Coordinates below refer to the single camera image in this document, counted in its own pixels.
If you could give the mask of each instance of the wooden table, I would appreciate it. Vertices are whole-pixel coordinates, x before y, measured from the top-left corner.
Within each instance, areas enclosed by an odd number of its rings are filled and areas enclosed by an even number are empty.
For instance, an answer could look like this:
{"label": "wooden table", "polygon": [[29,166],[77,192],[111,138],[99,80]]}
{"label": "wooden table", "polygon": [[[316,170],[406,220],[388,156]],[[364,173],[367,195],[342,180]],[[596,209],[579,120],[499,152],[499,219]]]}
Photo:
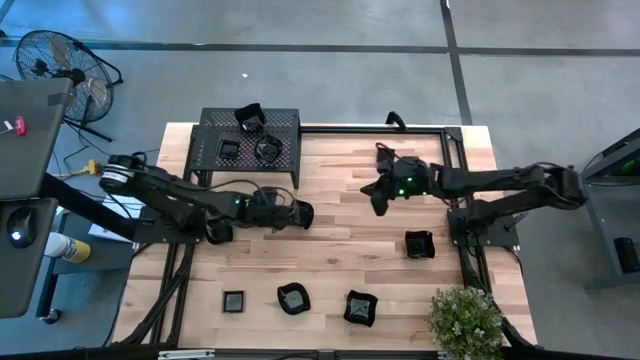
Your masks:
{"label": "wooden table", "polygon": [[[169,123],[158,166],[182,175],[191,123]],[[491,170],[496,162],[488,129],[462,127],[470,170]],[[440,142],[429,135],[305,134],[300,189],[288,174],[215,173],[213,183],[248,178],[261,185],[283,186],[313,204],[308,230],[235,229],[235,240],[196,247],[184,310],[180,347],[341,350],[439,349],[425,322],[436,289],[462,286],[457,251],[450,245],[447,207],[431,196],[390,202],[376,217],[369,198],[359,193],[378,175],[376,141],[400,155],[442,163]],[[251,191],[250,187],[229,186]],[[499,193],[483,194],[495,198]],[[404,232],[430,230],[435,259],[405,256]],[[153,245],[134,259],[118,316],[114,340],[127,336],[158,296],[167,252]],[[535,343],[525,286],[517,262],[502,248],[486,248],[494,296],[521,334]],[[276,288],[303,284],[311,310],[285,314]],[[351,290],[378,297],[372,328],[343,320]],[[244,290],[245,312],[222,313],[222,292]],[[168,310],[165,329],[171,320]]]}

